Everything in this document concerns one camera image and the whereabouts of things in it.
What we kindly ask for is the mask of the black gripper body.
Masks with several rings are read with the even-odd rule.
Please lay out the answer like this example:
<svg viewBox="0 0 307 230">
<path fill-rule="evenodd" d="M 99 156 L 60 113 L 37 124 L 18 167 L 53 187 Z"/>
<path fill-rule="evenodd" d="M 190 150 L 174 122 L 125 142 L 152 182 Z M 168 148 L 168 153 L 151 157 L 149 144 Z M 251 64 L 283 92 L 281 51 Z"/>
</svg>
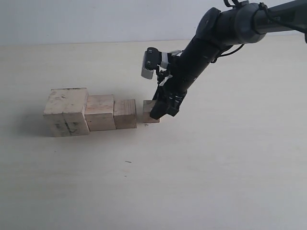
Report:
<svg viewBox="0 0 307 230">
<path fill-rule="evenodd" d="M 180 106 L 187 95 L 187 91 L 183 93 L 172 92 L 165 89 L 164 86 L 157 86 L 153 101 L 164 101 L 168 103 L 169 109 L 167 115 L 176 116 L 179 112 Z"/>
</svg>

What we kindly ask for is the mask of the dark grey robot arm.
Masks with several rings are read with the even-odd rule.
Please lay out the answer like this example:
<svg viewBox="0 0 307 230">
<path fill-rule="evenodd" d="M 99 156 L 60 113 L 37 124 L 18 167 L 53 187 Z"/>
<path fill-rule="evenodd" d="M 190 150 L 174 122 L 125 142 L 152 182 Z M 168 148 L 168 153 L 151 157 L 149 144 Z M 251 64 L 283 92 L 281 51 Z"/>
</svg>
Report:
<svg viewBox="0 0 307 230">
<path fill-rule="evenodd" d="M 304 0 L 271 8 L 247 0 L 225 1 L 225 5 L 227 11 L 213 7 L 204 14 L 185 49 L 161 52 L 149 47 L 145 51 L 141 75 L 146 79 L 157 75 L 151 118 L 175 116 L 188 88 L 209 64 L 233 54 L 233 46 L 242 48 L 257 43 L 268 33 L 307 32 L 307 3 Z"/>
</svg>

